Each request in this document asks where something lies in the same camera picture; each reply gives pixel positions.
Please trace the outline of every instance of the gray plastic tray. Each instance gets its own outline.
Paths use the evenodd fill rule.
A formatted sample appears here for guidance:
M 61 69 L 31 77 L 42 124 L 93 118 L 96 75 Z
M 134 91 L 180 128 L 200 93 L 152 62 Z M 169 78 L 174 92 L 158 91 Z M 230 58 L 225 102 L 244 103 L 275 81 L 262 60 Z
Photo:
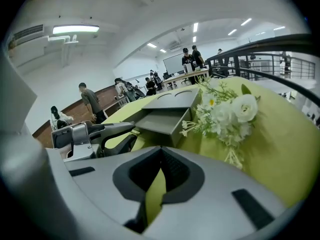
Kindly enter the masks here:
M 163 93 L 124 120 L 135 124 L 141 138 L 153 145 L 176 147 L 182 137 L 182 121 L 191 121 L 192 108 L 201 101 L 199 88 Z

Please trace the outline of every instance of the black railing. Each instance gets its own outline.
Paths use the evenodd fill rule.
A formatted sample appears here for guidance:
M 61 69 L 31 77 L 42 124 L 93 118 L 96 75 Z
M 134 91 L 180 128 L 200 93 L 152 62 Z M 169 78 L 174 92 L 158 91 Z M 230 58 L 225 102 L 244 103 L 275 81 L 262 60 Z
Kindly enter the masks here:
M 248 59 L 248 57 L 269 57 L 270 59 Z M 239 64 L 241 68 L 259 70 L 265 73 L 270 73 L 276 76 L 286 76 L 286 78 L 304 78 L 304 79 L 314 79 L 316 72 L 316 64 L 297 57 L 292 57 L 289 55 L 273 54 L 273 53 L 249 53 L 246 60 L 239 58 Z M 234 61 L 230 60 L 228 62 L 232 68 L 234 68 Z
M 208 62 L 208 65 L 209 65 L 209 74 L 211 76 L 217 76 L 217 77 L 223 77 L 223 78 L 226 78 L 227 76 L 230 76 L 230 75 L 234 75 L 237 77 L 244 77 L 249 80 L 253 80 L 253 79 L 256 80 L 258 78 L 271 79 L 289 88 L 294 89 L 298 93 L 302 94 L 303 96 L 311 100 L 318 107 L 320 107 L 320 98 L 316 94 L 314 94 L 312 91 L 290 80 L 287 80 L 286 75 L 284 75 L 284 77 L 275 75 L 277 71 L 280 72 L 281 70 L 275 70 L 274 58 L 276 56 L 283 57 L 283 58 L 288 56 L 271 54 L 271 53 L 259 53 L 259 52 L 274 52 L 274 51 L 289 51 L 289 52 L 297 52 L 297 53 L 304 53 L 304 54 L 318 56 L 316 52 L 316 47 L 312 43 L 312 38 L 310 34 L 284 35 L 284 36 L 278 36 L 278 37 L 256 41 L 253 43 L 248 43 L 208 58 L 206 61 Z M 261 55 L 267 54 L 268 56 L 272 56 L 272 60 L 271 60 L 272 70 L 268 70 L 267 72 L 264 72 L 260 70 L 250 69 L 251 65 L 248 57 L 250 57 L 251 55 L 257 56 L 258 54 L 261 54 Z M 239 57 L 241 56 L 245 56 L 246 60 L 240 61 Z M 232 66 L 229 66 L 229 58 L 233 58 L 233 62 L 231 64 Z M 224 59 L 224 61 L 227 63 L 223 66 L 212 65 L 211 61 L 221 62 L 221 59 Z M 305 75 L 305 72 L 303 72 L 303 62 L 305 62 L 305 63 L 308 63 L 307 64 L 308 71 L 306 73 L 308 75 L 308 78 L 314 79 L 316 65 L 313 62 L 300 59 L 300 58 L 295 58 L 295 57 L 290 57 L 290 59 L 297 59 L 300 61 L 300 71 L 298 71 L 298 73 L 300 73 L 299 78 L 302 78 L 303 75 Z

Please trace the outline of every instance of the green leaf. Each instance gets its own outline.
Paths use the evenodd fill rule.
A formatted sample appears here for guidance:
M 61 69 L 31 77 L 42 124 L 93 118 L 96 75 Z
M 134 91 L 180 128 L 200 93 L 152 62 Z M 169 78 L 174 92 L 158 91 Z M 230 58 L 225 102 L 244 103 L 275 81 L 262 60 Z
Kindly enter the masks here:
M 241 91 L 242 91 L 242 94 L 245 95 L 245 94 L 251 94 L 251 91 L 248 89 L 248 87 L 246 87 L 244 84 L 241 85 Z
M 257 116 L 255 116 L 249 123 L 254 123 L 257 120 Z

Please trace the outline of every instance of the green table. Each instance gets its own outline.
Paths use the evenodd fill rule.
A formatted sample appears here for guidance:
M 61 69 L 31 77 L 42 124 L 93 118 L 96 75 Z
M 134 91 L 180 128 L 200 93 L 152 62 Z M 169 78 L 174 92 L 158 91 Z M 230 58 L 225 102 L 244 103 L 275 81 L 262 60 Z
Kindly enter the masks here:
M 275 92 L 241 77 L 220 81 L 225 81 L 239 95 L 243 83 L 253 95 L 261 96 L 255 128 L 241 146 L 245 157 L 244 172 L 273 191 L 288 207 L 305 199 L 320 169 L 320 131 L 302 111 Z M 192 85 L 182 89 L 196 87 Z M 123 121 L 158 95 L 127 104 L 104 123 Z M 106 147 L 113 148 L 128 134 L 109 140 Z M 133 151 L 158 144 L 156 139 L 145 140 L 140 135 Z M 226 149 L 219 141 L 198 133 L 182 137 L 177 148 L 217 160 L 224 160 L 226 157 Z M 160 171 L 146 195 L 149 222 L 160 211 L 165 192 L 165 178 Z

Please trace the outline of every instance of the man in gray shirt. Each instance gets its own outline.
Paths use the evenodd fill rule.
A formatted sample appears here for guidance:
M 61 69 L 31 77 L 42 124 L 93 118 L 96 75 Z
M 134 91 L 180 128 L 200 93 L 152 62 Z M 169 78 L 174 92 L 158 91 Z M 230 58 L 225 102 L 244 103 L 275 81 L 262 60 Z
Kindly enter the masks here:
M 92 119 L 95 120 L 96 124 L 101 124 L 107 118 L 99 105 L 97 95 L 92 90 L 87 89 L 87 85 L 84 82 L 79 84 L 79 90 Z

